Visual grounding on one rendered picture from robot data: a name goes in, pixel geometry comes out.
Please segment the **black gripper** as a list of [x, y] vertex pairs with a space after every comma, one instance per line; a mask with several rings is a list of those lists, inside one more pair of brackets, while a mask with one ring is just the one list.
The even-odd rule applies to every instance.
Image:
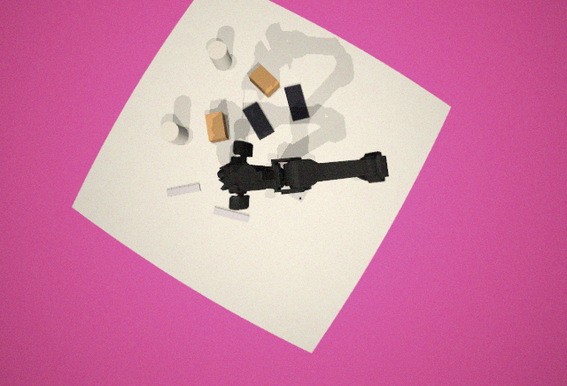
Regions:
[[[241, 140], [236, 140], [233, 146], [233, 152], [235, 155], [240, 155], [240, 157], [231, 157], [231, 162], [229, 164], [238, 165], [238, 163], [247, 163], [247, 157], [252, 157], [253, 145]], [[227, 183], [223, 179], [219, 179], [220, 182], [227, 186]], [[241, 193], [231, 192], [230, 194], [235, 194], [236, 196], [231, 196], [229, 199], [229, 209], [233, 211], [241, 211], [249, 208], [249, 198], [250, 196], [245, 195], [247, 191], [241, 190]]]

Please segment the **black flat bar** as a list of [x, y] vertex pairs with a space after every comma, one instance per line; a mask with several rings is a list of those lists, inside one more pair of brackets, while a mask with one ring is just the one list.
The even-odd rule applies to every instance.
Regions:
[[292, 121], [310, 118], [301, 84], [286, 87], [284, 91], [290, 107]]
[[258, 102], [244, 108], [243, 112], [260, 140], [275, 132], [259, 107]]

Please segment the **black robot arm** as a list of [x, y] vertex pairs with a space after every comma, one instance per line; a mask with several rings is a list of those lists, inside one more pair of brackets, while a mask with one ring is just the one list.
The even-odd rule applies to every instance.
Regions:
[[[278, 162], [287, 163], [282, 169]], [[317, 163], [310, 158], [278, 158], [271, 159], [271, 166], [226, 164], [223, 180], [231, 192], [273, 189], [284, 195], [305, 192], [319, 181], [353, 177], [368, 183], [384, 182], [385, 177], [389, 177], [386, 156], [376, 151], [365, 153], [360, 159], [327, 163]], [[281, 189], [283, 186], [290, 189]]]

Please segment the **grey flat bar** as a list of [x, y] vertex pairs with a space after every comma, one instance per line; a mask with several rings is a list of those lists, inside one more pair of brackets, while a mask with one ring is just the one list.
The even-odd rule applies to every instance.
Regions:
[[245, 221], [245, 222], [247, 222], [248, 218], [249, 218], [249, 216], [247, 216], [247, 215], [243, 215], [241, 213], [233, 212], [233, 211], [218, 208], [218, 207], [214, 207], [214, 214], [222, 216], [222, 217], [226, 217], [226, 218], [231, 218], [231, 219], [234, 219], [234, 220]]
[[176, 196], [176, 195], [181, 195], [184, 193], [190, 193], [190, 192], [194, 192], [194, 191], [200, 191], [200, 186], [199, 184], [196, 185], [192, 185], [192, 186], [188, 186], [188, 187], [179, 187], [179, 188], [175, 188], [175, 189], [167, 189], [167, 197], [172, 197], [172, 196]]

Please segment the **grey cylinder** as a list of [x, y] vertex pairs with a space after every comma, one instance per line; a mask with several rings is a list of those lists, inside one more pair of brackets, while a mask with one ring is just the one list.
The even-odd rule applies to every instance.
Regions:
[[212, 59], [215, 67], [219, 70], [227, 70], [232, 65], [232, 58], [224, 42], [212, 42], [207, 49], [207, 54], [209, 58]]
[[159, 135], [165, 142], [183, 145], [188, 140], [189, 132], [184, 127], [168, 121], [160, 127]]

